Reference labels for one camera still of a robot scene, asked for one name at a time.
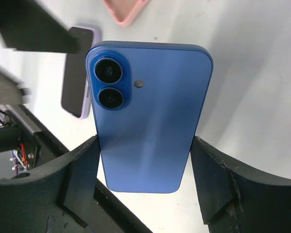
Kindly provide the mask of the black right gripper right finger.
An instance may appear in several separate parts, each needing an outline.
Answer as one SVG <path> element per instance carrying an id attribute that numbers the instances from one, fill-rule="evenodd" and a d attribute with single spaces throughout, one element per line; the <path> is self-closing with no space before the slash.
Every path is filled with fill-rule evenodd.
<path id="1" fill-rule="evenodd" d="M 211 233 L 291 233 L 291 179 L 249 166 L 195 137 L 191 160 Z"/>

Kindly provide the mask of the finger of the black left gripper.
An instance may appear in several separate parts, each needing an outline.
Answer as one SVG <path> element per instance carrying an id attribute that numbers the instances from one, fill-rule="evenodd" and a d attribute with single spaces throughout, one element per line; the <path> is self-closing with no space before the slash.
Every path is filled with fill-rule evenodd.
<path id="1" fill-rule="evenodd" d="M 80 45 L 34 0 L 0 0 L 0 35 L 18 51 L 77 53 Z"/>

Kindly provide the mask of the pink phone case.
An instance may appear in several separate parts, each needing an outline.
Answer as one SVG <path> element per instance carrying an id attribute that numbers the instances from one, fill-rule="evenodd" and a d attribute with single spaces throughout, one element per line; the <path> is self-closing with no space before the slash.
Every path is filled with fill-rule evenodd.
<path id="1" fill-rule="evenodd" d="M 128 27 L 148 4 L 148 0 L 103 0 L 114 21 Z"/>

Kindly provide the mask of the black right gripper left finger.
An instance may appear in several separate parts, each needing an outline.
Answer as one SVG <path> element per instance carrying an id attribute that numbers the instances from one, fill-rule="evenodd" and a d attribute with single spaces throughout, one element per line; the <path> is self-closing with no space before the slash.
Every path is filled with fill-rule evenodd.
<path id="1" fill-rule="evenodd" d="M 83 233 L 99 164 L 97 136 L 50 162 L 0 179 L 0 233 Z"/>

